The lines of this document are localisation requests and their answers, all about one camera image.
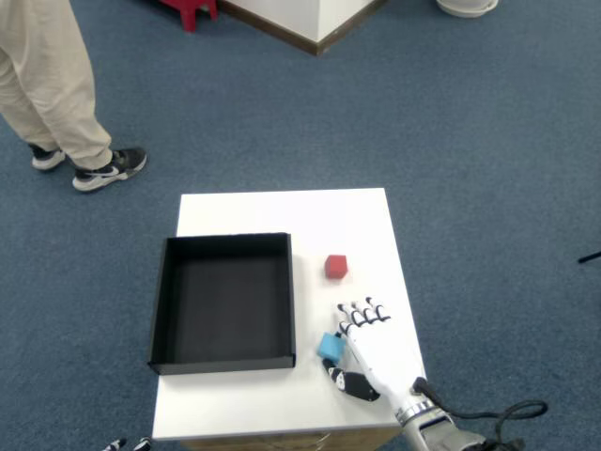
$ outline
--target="beige pants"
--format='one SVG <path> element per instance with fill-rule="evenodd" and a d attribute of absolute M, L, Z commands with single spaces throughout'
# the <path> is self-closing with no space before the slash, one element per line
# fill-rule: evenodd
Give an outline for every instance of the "beige pants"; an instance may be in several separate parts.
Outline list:
<path fill-rule="evenodd" d="M 0 0 L 0 113 L 27 143 L 75 164 L 111 161 L 94 77 L 69 0 Z"/>

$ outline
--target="white bucket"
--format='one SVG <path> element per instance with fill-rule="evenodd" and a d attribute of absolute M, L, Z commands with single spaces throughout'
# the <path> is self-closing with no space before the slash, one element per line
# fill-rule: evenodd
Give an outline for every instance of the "white bucket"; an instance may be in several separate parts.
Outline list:
<path fill-rule="evenodd" d="M 492 11 L 499 0 L 437 0 L 439 7 L 457 17 L 476 18 Z"/>

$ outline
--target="sneaker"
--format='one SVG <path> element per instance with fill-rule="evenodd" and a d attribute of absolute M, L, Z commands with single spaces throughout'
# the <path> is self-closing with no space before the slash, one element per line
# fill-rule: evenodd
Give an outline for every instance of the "sneaker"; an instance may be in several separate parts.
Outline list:
<path fill-rule="evenodd" d="M 50 171 L 65 161 L 65 152 L 60 148 L 49 152 L 35 144 L 30 144 L 29 147 L 34 152 L 31 165 L 38 171 Z"/>
<path fill-rule="evenodd" d="M 142 148 L 113 150 L 113 160 L 106 166 L 94 170 L 77 168 L 73 187 L 84 192 L 95 191 L 114 181 L 127 180 L 145 164 L 146 152 Z"/>
<path fill-rule="evenodd" d="M 148 437 L 144 437 L 140 439 L 140 443 L 138 443 L 133 451 L 149 451 L 152 448 L 152 442 Z"/>
<path fill-rule="evenodd" d="M 103 451 L 119 451 L 128 442 L 127 439 L 119 439 L 110 443 Z"/>

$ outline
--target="blue carpet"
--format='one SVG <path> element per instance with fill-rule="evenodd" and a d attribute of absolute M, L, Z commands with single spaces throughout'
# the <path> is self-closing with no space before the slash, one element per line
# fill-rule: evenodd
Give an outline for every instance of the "blue carpet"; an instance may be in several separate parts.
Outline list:
<path fill-rule="evenodd" d="M 547 399 L 506 427 L 527 449 L 601 441 L 601 264 L 576 264 L 601 250 L 597 0 L 504 1 L 476 21 L 391 1 L 321 58 L 223 15 L 188 35 L 154 2 L 73 6 L 100 120 L 149 164 L 80 195 L 0 125 L 3 449 L 150 433 L 150 316 L 180 194 L 374 186 L 440 394 L 463 410 Z"/>

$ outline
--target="red stool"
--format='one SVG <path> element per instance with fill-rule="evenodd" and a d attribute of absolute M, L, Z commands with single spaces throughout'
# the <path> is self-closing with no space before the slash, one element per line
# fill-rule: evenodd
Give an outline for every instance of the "red stool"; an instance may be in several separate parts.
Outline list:
<path fill-rule="evenodd" d="M 184 30 L 194 31 L 196 29 L 196 10 L 202 6 L 208 7 L 210 18 L 217 20 L 217 0 L 161 0 L 164 4 L 179 9 L 181 23 Z"/>

